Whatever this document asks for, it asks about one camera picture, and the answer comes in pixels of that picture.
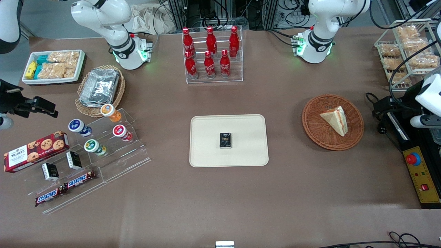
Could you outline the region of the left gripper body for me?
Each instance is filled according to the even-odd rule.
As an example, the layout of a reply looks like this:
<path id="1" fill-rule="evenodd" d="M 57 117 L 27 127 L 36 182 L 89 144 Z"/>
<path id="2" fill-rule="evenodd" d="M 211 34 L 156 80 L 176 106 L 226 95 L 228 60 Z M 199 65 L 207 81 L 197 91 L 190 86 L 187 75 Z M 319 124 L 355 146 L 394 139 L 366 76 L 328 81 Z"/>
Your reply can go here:
<path id="1" fill-rule="evenodd" d="M 394 119 L 396 129 L 403 129 L 408 124 L 414 128 L 440 129 L 440 117 L 419 104 L 416 96 L 416 91 L 407 91 L 394 100 L 397 111 Z"/>

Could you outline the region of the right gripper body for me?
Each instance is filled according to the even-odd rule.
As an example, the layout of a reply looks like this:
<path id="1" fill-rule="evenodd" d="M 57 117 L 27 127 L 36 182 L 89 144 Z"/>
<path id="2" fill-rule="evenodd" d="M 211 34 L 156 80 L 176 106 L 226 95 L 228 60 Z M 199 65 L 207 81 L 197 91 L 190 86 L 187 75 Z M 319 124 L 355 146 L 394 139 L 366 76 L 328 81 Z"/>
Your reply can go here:
<path id="1" fill-rule="evenodd" d="M 22 95 L 22 87 L 15 86 L 11 83 L 1 80 L 0 83 L 0 129 L 9 129 L 13 126 L 14 121 L 8 117 L 10 115 L 18 115 L 28 118 L 32 110 L 31 103 L 33 100 Z"/>

